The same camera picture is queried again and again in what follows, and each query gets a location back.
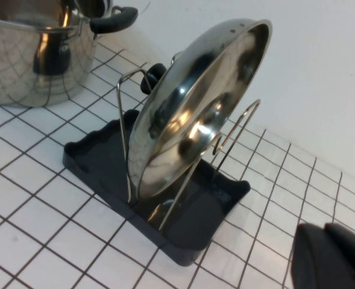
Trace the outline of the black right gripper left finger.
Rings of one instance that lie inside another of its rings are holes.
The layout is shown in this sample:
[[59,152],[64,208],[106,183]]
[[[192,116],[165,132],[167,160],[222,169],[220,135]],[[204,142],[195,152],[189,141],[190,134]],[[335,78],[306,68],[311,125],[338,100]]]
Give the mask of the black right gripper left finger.
[[355,252],[339,247],[324,227],[300,224],[291,276],[294,288],[355,288]]

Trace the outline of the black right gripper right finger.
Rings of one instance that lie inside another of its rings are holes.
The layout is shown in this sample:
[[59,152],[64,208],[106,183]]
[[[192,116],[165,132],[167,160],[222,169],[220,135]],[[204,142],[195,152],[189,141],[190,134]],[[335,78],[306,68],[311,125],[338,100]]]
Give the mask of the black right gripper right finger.
[[343,250],[355,252],[355,233],[353,231],[337,223],[325,224],[324,230]]

